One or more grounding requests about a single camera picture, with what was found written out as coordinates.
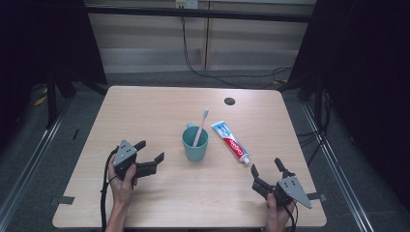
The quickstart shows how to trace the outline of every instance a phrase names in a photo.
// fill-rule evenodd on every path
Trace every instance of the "white toothbrush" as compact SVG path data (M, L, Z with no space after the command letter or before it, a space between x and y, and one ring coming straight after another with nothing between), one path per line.
M198 132L196 133L196 137L195 137L195 140L193 140L193 145L192 145L192 147L196 147L196 145L198 145L198 140L199 140L199 137L200 137L200 135L201 135L201 133L202 133L202 128L204 127L205 118L206 118L206 116L208 116L208 112L209 112L209 109L206 108L205 111L204 111L204 114L203 114L202 124L201 124L201 126L199 127Z

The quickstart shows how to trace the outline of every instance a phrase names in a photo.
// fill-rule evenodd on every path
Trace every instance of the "metal rail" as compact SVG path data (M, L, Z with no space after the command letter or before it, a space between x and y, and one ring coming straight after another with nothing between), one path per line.
M40 141L39 145L37 146L36 150L34 151L31 159L27 162L24 170L22 171L21 175L18 177L18 180L15 182L15 185L9 195L7 196L5 202L0 208L0 232L5 232L7 226L9 225L12 217L15 213L15 210L20 203L24 192L27 190L30 181L33 179L33 176L42 161L44 154L50 145L51 141L54 138L55 133L58 131L63 116L67 113L67 110L71 104L71 99L65 100L65 103L62 107L62 111L57 117L55 123L52 125L51 128L45 130L45 133Z
M314 119L314 114L310 106L306 103L302 103L304 111L307 115L307 119L310 123L311 128L313 131L318 131L319 128L316 125L316 121ZM316 134L316 138L318 142L322 141L322 151L325 155L325 158L337 180L337 184L340 187L341 193L343 194L347 205L350 208L350 211L353 215L353 218L358 223L358 226L361 231L364 232L373 232L373 227L371 226L370 220L368 219L367 213L363 208L362 204L359 201L354 190L350 187L349 181L344 175L343 169L341 168L340 164L337 161L337 157L332 150L331 145L329 144L328 140L325 136L322 136L320 133Z

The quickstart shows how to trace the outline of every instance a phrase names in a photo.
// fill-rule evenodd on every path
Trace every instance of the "toothpaste tube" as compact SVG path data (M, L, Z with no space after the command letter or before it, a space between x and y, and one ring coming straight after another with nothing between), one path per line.
M235 139L231 130L228 128L224 121L215 123L211 127L214 129L214 131L217 132L220 138L225 142L225 144L229 147L231 152L239 161L242 161L245 164L250 163L248 158L248 152L241 145L241 143Z

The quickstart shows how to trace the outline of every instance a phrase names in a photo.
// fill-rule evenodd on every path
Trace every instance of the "toothpaste cap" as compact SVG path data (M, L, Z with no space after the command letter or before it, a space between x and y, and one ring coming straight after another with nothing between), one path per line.
M249 160L248 158L244 158L244 163L245 163L246 165L248 165L248 164L250 163L250 160Z

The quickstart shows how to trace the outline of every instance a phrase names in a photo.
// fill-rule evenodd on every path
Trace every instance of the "black wire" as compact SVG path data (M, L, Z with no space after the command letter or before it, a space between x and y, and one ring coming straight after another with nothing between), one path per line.
M303 137L303 136L308 136L308 135L315 134L315 133L317 133L317 132L318 132L318 131L315 130L315 131L307 132L307 133L299 133L299 134L296 134L296 136L298 136L298 137Z
M279 68L274 69L274 70L273 70L273 73L271 73L271 74L261 74L261 75L254 75L254 74L253 74L253 75L243 75L243 74L242 74L242 75L210 75L210 74L207 74L207 73L199 73L199 72L197 72L197 71L192 67L192 65L190 64L190 57L189 57L189 55L188 55L187 37L186 37L186 30L185 30L185 18L184 18L184 17L181 17L181 22L182 22L183 38L184 38L185 63L187 64L188 69L189 69L192 73L195 73L195 74L197 74L197 75L199 75L199 76L208 77L208 78L213 78L213 79L216 79L216 80L218 80L218 81L220 81L220 82L222 82L222 83L224 83L224 84L227 84L227 85L230 85L230 86L239 88L239 89L248 89L248 88L242 87L242 86L239 86L239 85L230 83L230 82L227 82L227 81L225 81L225 80L222 80L221 78L223 78L223 77L268 77L268 76L272 76L272 77L274 78L274 79L272 80L272 82L270 82L268 85L263 86L263 87L260 88L260 89L266 89L266 88L268 88L269 86L271 86L271 85L273 84L273 82L275 81L275 75L276 75L276 74L282 73L282 72L284 72L284 71L289 70L289 69L292 68L292 67L279 67Z
M116 177L118 177L118 176L115 176L115 177L111 178L111 180L109 180L108 184L111 183L111 181L114 180Z
M301 144L301 147L305 147L306 145L308 145L311 141L314 141L314 138L316 137L316 135L312 135L310 138L305 139L303 141L300 141L299 143Z
M298 224L299 210L298 210L298 205L296 205L296 202L295 201L292 201L292 202L296 208L296 220L295 220L295 227L296 227L296 225Z
M287 209L286 206L283 206L283 208L287 212L287 214L289 215L290 219L292 220L292 229L290 231L292 231L292 232L296 231L295 219L293 218L292 213L290 213L289 209Z
M333 103L330 101L330 97L329 97L329 93L325 91L325 109L326 109L326 121L324 126L322 127L322 134L320 134L319 137L319 144L317 145L316 149L314 150L313 154L310 156L310 159L307 162L307 166L310 166L311 161L313 160L313 158L315 157L315 155L317 154L317 151L319 150L320 146L322 146L323 144L323 140L325 139L326 133L328 131L328 126L329 126L329 122L330 122L330 118L331 118L331 109L332 109L332 105Z
M102 199L101 199L101 212L102 212L102 232L105 231L106 228L106 211L105 211L105 199L106 199L106 190L108 189L108 185L109 183L116 178L117 176L111 178L111 180L109 180L109 182L106 180L106 176L107 176L107 171L108 171L108 165L109 165L109 161L111 160L112 156L117 153L118 151L118 147L111 152L111 154L109 154L108 159L106 160L105 163L105 170L103 171L103 183L102 183Z

